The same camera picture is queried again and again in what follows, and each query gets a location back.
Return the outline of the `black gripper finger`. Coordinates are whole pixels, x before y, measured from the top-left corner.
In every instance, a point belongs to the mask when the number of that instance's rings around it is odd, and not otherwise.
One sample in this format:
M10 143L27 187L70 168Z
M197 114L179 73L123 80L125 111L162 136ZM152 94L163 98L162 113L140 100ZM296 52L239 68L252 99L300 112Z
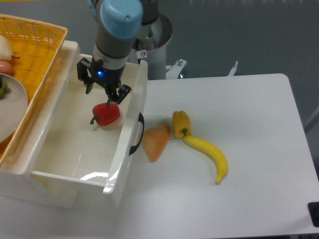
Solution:
M86 86L86 94L89 94L93 88L94 79L90 76L91 63L88 59L82 58L76 65L77 78Z
M118 83L115 85L108 84L104 87L104 89L108 96L107 107L109 107L112 103L116 103L119 105L130 93L132 88L128 85Z

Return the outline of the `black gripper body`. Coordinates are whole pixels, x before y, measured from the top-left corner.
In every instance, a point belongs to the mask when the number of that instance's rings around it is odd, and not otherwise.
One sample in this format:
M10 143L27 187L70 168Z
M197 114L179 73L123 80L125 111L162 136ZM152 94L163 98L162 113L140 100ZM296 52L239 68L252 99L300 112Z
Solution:
M104 68L102 64L104 61L102 59L95 60L92 58L91 60L91 79L94 83L98 85L108 88L109 90L115 90L119 87L121 83L121 75L124 70L124 66L119 69L108 69Z

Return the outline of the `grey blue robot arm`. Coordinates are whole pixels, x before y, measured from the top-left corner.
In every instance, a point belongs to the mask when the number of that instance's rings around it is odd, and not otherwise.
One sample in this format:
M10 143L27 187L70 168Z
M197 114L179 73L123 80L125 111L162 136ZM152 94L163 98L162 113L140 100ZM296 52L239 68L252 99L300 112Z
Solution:
M77 63L77 76L90 93L96 83L108 96L107 105L120 104L131 91L121 83L121 76L142 26L159 17L156 0L90 0L98 24L93 56Z

